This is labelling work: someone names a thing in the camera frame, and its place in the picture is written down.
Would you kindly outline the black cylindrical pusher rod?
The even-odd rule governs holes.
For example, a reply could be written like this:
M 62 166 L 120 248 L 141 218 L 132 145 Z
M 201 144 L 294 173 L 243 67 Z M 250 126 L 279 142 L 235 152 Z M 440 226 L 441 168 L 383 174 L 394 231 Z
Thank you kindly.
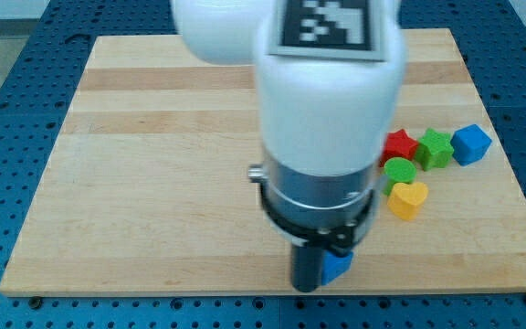
M 321 285 L 323 256 L 322 246 L 291 246 L 290 281 L 299 292 L 314 292 Z

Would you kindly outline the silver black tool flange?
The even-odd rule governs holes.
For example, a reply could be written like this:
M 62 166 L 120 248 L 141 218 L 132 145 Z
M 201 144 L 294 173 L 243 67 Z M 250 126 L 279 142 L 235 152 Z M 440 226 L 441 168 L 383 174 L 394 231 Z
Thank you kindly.
M 349 251 L 372 228 L 379 204 L 375 165 L 347 175 L 308 175 L 268 150 L 247 170 L 259 185 L 260 205 L 276 229 L 298 247 Z

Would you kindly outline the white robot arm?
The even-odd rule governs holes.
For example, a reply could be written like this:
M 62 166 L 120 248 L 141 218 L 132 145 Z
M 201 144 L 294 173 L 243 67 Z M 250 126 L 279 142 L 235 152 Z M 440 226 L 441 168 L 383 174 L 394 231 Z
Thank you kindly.
M 313 292 L 346 272 L 373 224 L 376 169 L 405 75 L 396 1 L 171 4 L 189 50 L 255 70 L 263 162 L 248 170 L 290 241 L 291 283 Z

